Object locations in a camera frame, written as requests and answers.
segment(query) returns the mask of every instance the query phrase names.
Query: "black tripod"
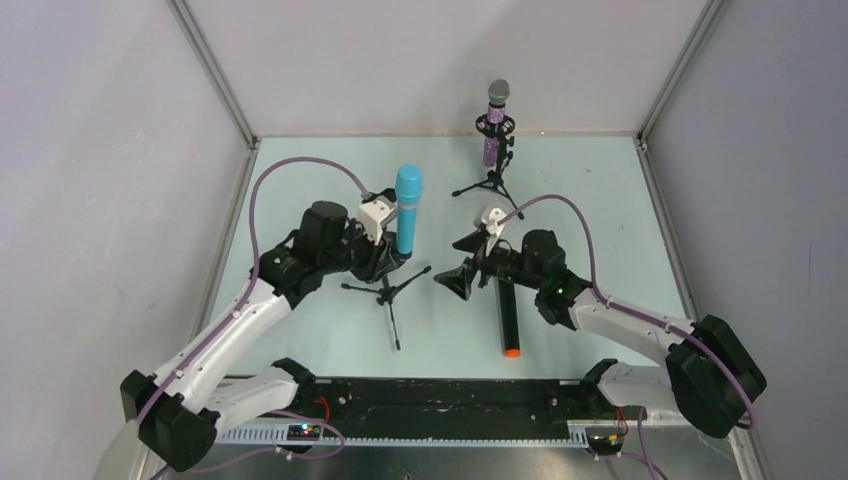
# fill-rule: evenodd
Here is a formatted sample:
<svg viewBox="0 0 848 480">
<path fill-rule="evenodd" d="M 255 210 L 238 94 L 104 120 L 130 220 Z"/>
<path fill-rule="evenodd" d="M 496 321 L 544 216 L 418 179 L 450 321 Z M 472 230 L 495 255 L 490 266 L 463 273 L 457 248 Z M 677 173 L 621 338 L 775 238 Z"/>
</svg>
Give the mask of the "black tripod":
<svg viewBox="0 0 848 480">
<path fill-rule="evenodd" d="M 485 180 L 469 185 L 461 190 L 456 190 L 451 195 L 458 197 L 469 190 L 482 188 L 506 198 L 512 204 L 512 208 L 517 209 L 518 206 L 509 194 L 509 190 L 506 189 L 503 180 L 504 171 L 512 161 L 512 152 L 507 151 L 507 147 L 515 145 L 515 137 L 509 137 L 509 139 L 506 137 L 515 130 L 515 122 L 512 118 L 504 116 L 503 123 L 491 123 L 486 118 L 486 115 L 481 115 L 477 118 L 476 125 L 477 131 L 485 135 L 486 138 L 496 138 L 498 140 L 498 161 L 495 164 L 495 169 L 489 170 L 486 174 Z M 524 220 L 524 214 L 518 212 L 518 218 Z"/>
<path fill-rule="evenodd" d="M 392 319 L 392 329 L 394 329 L 394 332 L 395 332 L 395 347 L 397 347 L 398 351 L 400 351 L 400 339 L 398 339 L 397 323 L 395 323 L 395 310 L 394 310 L 394 308 L 392 308 L 392 305 L 394 304 L 394 299 L 397 296 L 397 294 L 400 293 L 401 290 L 403 290 L 404 288 L 408 287 L 409 284 L 412 283 L 413 280 L 420 277 L 421 275 L 429 273 L 430 270 L 432 270 L 432 268 L 428 265 L 428 266 L 424 267 L 424 270 L 421 270 L 420 272 L 416 273 L 415 275 L 412 276 L 412 278 L 401 283 L 400 285 L 398 285 L 396 287 L 389 285 L 389 276 L 384 275 L 383 279 L 382 279 L 383 288 L 381 288 L 379 290 L 374 289 L 374 288 L 354 287 L 354 286 L 347 284 L 347 283 L 343 283 L 342 288 L 345 289 L 345 290 L 356 290 L 357 292 L 376 293 L 377 294 L 377 305 L 380 305 L 381 307 L 383 305 L 386 305 L 386 304 L 389 305 L 389 315 L 391 316 L 391 319 Z"/>
</svg>

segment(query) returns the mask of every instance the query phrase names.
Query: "cable connector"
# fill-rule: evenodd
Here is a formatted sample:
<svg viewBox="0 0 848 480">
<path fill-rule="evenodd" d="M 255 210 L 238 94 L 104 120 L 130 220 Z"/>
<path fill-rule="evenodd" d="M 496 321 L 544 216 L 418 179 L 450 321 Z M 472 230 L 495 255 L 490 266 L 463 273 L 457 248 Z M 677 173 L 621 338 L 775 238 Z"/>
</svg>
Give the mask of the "cable connector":
<svg viewBox="0 0 848 480">
<path fill-rule="evenodd" d="M 497 207 L 486 207 L 480 215 L 480 223 L 486 226 L 486 232 L 489 233 L 489 238 L 486 239 L 486 256 L 489 256 L 501 238 L 504 226 L 498 225 L 498 222 L 505 216 L 506 213 Z"/>
</svg>

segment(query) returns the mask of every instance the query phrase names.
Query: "perforated metal strip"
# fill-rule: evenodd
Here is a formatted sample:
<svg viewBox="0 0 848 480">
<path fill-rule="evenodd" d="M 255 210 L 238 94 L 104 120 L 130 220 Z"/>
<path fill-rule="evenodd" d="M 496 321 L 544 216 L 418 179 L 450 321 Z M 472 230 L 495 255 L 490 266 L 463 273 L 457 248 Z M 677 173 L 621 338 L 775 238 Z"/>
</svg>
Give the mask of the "perforated metal strip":
<svg viewBox="0 0 848 480">
<path fill-rule="evenodd" d="M 312 440 L 288 440 L 289 424 L 245 423 L 216 441 L 219 445 L 313 445 Z M 403 438 L 348 438 L 347 445 L 354 447 L 560 447 L 586 448 L 585 427 L 569 427 L 571 438 L 568 440 L 451 440 L 439 438 L 403 439 Z M 336 438 L 322 438 L 318 445 L 338 445 Z"/>
</svg>

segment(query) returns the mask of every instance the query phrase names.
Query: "gray microphone head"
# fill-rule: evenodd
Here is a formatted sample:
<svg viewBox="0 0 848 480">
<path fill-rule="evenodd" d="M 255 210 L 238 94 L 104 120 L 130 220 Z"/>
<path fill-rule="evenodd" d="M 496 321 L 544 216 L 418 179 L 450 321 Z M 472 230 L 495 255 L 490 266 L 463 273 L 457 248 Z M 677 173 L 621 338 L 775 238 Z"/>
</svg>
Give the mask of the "gray microphone head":
<svg viewBox="0 0 848 480">
<path fill-rule="evenodd" d="M 509 98 L 509 83 L 499 78 L 489 85 L 489 103 L 492 105 L 505 105 Z"/>
</svg>

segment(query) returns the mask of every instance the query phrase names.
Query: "black tube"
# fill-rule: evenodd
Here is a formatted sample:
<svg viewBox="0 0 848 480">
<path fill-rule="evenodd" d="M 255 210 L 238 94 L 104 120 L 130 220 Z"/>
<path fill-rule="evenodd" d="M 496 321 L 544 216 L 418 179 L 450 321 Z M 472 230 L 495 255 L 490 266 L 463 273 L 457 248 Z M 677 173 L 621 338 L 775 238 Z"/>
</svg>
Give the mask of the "black tube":
<svg viewBox="0 0 848 480">
<path fill-rule="evenodd" d="M 515 285 L 498 279 L 497 296 L 504 355 L 507 357 L 521 356 L 521 348 L 518 343 L 518 307 L 515 303 Z"/>
</svg>

